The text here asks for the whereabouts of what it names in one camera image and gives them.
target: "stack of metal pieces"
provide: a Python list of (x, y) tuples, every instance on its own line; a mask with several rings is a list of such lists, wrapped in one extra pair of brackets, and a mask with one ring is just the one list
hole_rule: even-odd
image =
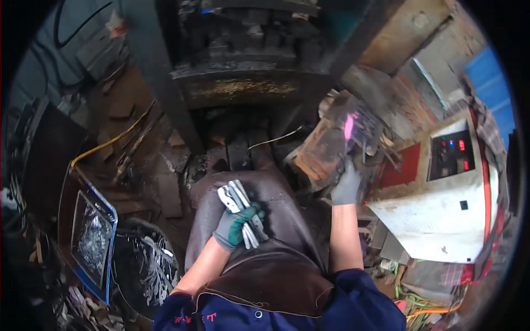
[(135, 238), (133, 246), (143, 277), (140, 284), (145, 289), (146, 305), (161, 306), (176, 285), (177, 267), (173, 253), (166, 249), (165, 239), (156, 233), (153, 237)]

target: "green glove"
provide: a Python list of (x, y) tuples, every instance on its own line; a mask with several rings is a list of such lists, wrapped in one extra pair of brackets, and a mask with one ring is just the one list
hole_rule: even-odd
[(265, 213), (256, 202), (252, 202), (250, 207), (234, 214), (227, 210), (221, 216), (219, 225), (212, 233), (212, 236), (222, 248), (233, 252), (235, 251), (235, 247), (243, 241), (243, 234), (241, 232), (243, 224), (250, 221), (256, 214), (263, 221)]

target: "gray glove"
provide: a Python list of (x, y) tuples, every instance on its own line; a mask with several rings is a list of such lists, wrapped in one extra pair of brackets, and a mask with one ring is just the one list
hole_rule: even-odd
[(357, 191), (361, 184), (361, 176), (355, 170), (350, 157), (343, 160), (344, 172), (340, 176), (339, 183), (331, 190), (333, 205), (357, 203)]
[(232, 214), (228, 210), (223, 213), (217, 229), (211, 234), (222, 248), (229, 252), (235, 251), (235, 247), (243, 241), (241, 230), (245, 222), (250, 221), (254, 215), (263, 220), (265, 213), (260, 205), (252, 202), (252, 205), (240, 212)]

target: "shirt sleeve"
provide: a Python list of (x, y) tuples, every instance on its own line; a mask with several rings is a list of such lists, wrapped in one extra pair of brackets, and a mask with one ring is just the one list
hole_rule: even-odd
[(333, 275), (335, 284), (322, 322), (333, 329), (404, 331), (406, 318), (363, 270), (350, 269)]
[(186, 293), (175, 293), (167, 297), (153, 322), (153, 331), (185, 330), (191, 323), (194, 312), (192, 297)]

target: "forearm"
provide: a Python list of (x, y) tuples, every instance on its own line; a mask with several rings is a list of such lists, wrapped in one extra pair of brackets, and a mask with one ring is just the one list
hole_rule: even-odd
[(184, 292), (194, 296), (199, 287), (221, 275), (229, 257), (230, 252), (224, 250), (211, 237), (193, 266), (171, 293)]
[(331, 211), (330, 272), (363, 269), (363, 251), (355, 204), (334, 205)]

